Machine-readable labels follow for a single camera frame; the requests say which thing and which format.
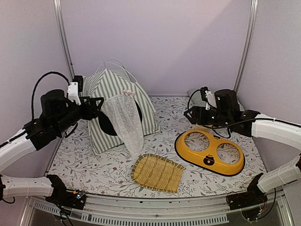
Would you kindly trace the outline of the woven bamboo tray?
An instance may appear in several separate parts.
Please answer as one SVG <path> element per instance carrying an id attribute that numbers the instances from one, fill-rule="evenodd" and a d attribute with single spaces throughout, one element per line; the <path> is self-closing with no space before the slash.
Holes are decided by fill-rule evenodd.
<path id="1" fill-rule="evenodd" d="M 143 188 L 177 193 L 184 170 L 182 165 L 167 158 L 144 154 L 134 164 L 131 179 Z"/>

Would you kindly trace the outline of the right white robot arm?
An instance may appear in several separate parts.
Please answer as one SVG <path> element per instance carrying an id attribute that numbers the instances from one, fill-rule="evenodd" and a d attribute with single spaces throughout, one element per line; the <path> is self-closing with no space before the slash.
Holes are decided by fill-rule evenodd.
<path id="1" fill-rule="evenodd" d="M 188 106 L 184 112 L 191 124 L 209 126 L 211 130 L 227 128 L 246 137 L 265 138 L 301 148 L 301 126 L 288 121 L 268 117 L 254 110 L 240 110 L 234 90 L 221 89 L 214 93 L 207 87 L 197 90 L 202 106 Z M 287 185 L 301 178 L 301 157 L 298 155 L 277 169 L 257 175 L 243 195 L 247 205 L 254 205 L 261 194 L 278 186 Z"/>

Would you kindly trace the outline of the yellow double bowl holder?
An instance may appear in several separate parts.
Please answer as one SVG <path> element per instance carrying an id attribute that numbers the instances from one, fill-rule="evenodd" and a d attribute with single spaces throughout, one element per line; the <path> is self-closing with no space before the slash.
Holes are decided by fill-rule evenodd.
<path id="1" fill-rule="evenodd" d="M 199 133 L 204 135 L 209 141 L 208 148 L 203 151 L 194 151 L 190 149 L 185 144 L 185 139 L 192 133 Z M 223 144 L 232 145 L 238 150 L 239 160 L 237 163 L 228 164 L 223 162 L 219 158 L 217 149 L 220 145 Z M 235 176 L 239 174 L 245 166 L 245 156 L 237 144 L 198 129 L 188 130 L 181 133 L 175 140 L 174 148 L 176 153 L 182 160 L 222 176 Z"/>

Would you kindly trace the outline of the checkered grey cushion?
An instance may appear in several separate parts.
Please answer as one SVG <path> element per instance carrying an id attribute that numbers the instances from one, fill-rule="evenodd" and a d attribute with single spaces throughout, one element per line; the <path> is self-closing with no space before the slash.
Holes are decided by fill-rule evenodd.
<path id="1" fill-rule="evenodd" d="M 190 89 L 187 91 L 189 97 L 192 97 L 190 103 L 192 106 L 204 106 L 205 103 L 201 98 L 201 93 L 198 89 Z"/>

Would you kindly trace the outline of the right aluminium frame post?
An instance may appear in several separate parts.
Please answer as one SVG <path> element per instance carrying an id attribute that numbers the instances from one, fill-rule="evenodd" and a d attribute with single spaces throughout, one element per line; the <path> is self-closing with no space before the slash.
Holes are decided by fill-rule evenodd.
<path id="1" fill-rule="evenodd" d="M 257 10 L 258 10 L 258 0 L 251 0 L 251 7 L 250 7 L 250 13 L 249 13 L 249 19 L 248 19 L 247 31 L 246 31 L 246 39 L 242 51 L 242 57 L 238 67 L 238 73 L 234 83 L 234 91 L 236 93 L 239 92 L 239 88 L 242 83 L 242 79 L 247 63 L 247 58 L 249 55 L 249 50 L 252 44 L 252 38 L 253 38 L 253 33 L 256 24 Z"/>

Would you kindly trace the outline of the left aluminium frame post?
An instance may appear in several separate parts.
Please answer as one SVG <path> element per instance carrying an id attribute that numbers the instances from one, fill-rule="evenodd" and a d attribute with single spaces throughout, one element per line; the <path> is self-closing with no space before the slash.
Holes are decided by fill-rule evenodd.
<path id="1" fill-rule="evenodd" d="M 63 49 L 63 54 L 64 58 L 66 61 L 68 73 L 70 80 L 74 79 L 75 76 L 75 71 L 73 67 L 73 62 L 71 59 L 71 54 L 68 46 L 68 40 L 67 40 L 67 35 L 66 35 L 66 30 L 64 26 L 64 21 L 63 21 L 63 11 L 62 11 L 62 5 L 60 0 L 53 0 L 54 4 L 54 11 L 55 11 L 55 17 L 56 17 L 56 22 L 57 22 L 57 27 L 59 31 L 59 36 L 61 40 L 61 45 Z"/>

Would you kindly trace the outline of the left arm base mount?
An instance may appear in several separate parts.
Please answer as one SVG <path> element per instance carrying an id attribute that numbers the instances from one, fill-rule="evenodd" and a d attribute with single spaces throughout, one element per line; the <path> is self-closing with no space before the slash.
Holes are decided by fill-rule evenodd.
<path id="1" fill-rule="evenodd" d="M 51 196 L 45 197 L 45 201 L 59 207 L 69 207 L 77 210 L 84 209 L 87 198 L 84 190 L 68 190 L 57 175 L 47 175 L 46 178 L 50 180 L 53 192 Z"/>

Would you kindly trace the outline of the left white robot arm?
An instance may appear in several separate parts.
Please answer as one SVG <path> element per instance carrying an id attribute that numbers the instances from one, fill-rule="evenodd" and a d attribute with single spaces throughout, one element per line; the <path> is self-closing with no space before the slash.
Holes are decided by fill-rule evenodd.
<path id="1" fill-rule="evenodd" d="M 80 97 L 71 101 L 61 89 L 54 89 L 41 96 L 42 113 L 19 130 L 0 146 L 0 169 L 4 170 L 20 158 L 38 151 L 53 140 L 62 138 L 70 127 L 79 120 L 98 117 L 103 97 Z M 66 204 L 78 198 L 68 192 L 64 182 L 57 175 L 41 178 L 12 178 L 0 176 L 0 198 L 16 196 L 45 196 L 48 202 Z"/>

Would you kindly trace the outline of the aluminium frame post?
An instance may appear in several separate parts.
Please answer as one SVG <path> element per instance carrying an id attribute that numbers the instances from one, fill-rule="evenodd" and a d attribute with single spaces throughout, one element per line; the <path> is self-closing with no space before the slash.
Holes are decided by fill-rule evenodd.
<path id="1" fill-rule="evenodd" d="M 63 54 L 64 58 L 66 61 L 68 73 L 70 80 L 74 79 L 75 76 L 75 71 L 73 67 L 73 62 L 71 59 L 71 54 L 68 46 L 68 40 L 67 40 L 67 35 L 66 35 L 66 30 L 64 26 L 64 21 L 63 21 L 63 11 L 62 11 L 62 5 L 60 0 L 53 0 L 54 4 L 54 11 L 55 11 L 55 17 L 56 17 L 56 22 L 57 22 L 57 27 L 59 31 L 59 36 L 61 40 L 61 45 L 63 49 Z"/>
<path id="2" fill-rule="evenodd" d="M 251 7 L 250 7 L 250 13 L 249 13 L 249 19 L 248 19 L 247 31 L 246 31 L 246 39 L 242 51 L 242 57 L 238 67 L 238 73 L 234 83 L 234 91 L 236 93 L 239 92 L 239 88 L 242 83 L 242 79 L 247 63 L 247 58 L 249 55 L 249 50 L 252 44 L 252 38 L 253 38 L 253 33 L 256 24 L 257 10 L 258 10 L 258 0 L 251 0 Z"/>

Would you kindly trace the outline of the front aluminium rail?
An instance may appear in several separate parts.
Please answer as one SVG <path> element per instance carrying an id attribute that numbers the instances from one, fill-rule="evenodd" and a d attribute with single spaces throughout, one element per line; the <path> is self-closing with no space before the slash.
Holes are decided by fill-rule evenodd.
<path id="1" fill-rule="evenodd" d="M 43 197 L 28 199 L 22 226 L 293 226 L 285 193 L 232 209 L 228 195 L 190 198 L 126 198 L 88 194 L 83 209 L 58 208 Z"/>

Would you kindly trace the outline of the striped green white pet tent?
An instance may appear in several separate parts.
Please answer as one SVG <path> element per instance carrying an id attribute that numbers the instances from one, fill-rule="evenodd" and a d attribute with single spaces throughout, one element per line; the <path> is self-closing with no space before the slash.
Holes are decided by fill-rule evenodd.
<path id="1" fill-rule="evenodd" d="M 160 130 L 148 94 L 117 60 L 101 63 L 93 75 L 84 77 L 82 95 L 104 98 L 100 113 L 88 122 L 94 155 L 119 145 L 137 155 L 143 150 L 144 136 Z"/>

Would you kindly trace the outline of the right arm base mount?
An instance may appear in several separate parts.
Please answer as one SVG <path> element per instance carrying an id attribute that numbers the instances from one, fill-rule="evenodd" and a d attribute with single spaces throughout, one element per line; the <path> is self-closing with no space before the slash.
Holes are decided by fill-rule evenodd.
<path id="1" fill-rule="evenodd" d="M 263 193 L 258 188 L 258 181 L 263 173 L 255 176 L 247 187 L 246 192 L 228 194 L 226 196 L 226 202 L 231 210 L 251 207 L 258 204 L 263 204 L 263 207 L 258 207 L 255 210 L 247 210 L 242 215 L 248 221 L 257 221 L 262 218 L 263 212 L 266 207 L 266 202 L 268 200 L 265 193 Z"/>

